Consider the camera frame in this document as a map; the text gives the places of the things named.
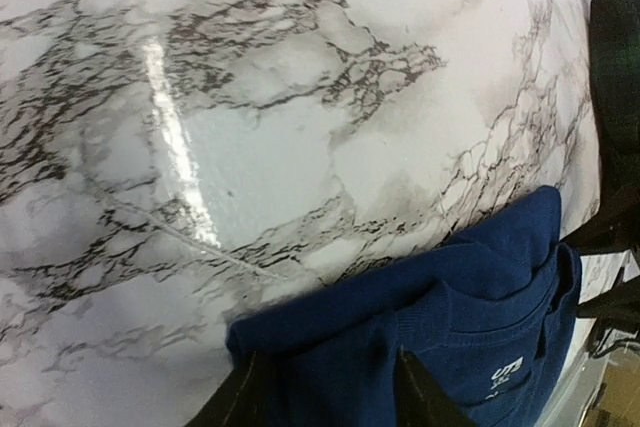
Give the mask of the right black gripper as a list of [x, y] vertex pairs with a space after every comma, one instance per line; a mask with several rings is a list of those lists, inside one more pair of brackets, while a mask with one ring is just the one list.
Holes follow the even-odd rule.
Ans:
[[585, 349], [593, 359], [617, 349], [639, 352], [639, 247], [620, 242], [576, 244], [583, 267], [577, 317], [592, 323]]

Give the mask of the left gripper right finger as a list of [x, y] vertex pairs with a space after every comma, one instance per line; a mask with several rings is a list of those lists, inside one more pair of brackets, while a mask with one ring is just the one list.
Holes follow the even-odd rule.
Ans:
[[394, 401], [399, 427], [473, 427], [412, 352], [399, 349], [394, 365]]

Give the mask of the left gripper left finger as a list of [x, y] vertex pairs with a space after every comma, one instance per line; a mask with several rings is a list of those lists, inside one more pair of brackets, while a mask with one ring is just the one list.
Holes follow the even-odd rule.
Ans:
[[266, 426], [272, 367], [267, 356], [253, 353], [231, 371], [192, 418], [192, 427]]

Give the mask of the navy blue t-shirt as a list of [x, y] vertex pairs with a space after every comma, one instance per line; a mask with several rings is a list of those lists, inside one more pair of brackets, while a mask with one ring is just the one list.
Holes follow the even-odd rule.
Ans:
[[536, 423], [571, 344], [582, 265], [543, 186], [442, 246], [235, 322], [235, 363], [276, 365], [271, 426], [393, 426], [398, 351], [479, 426]]

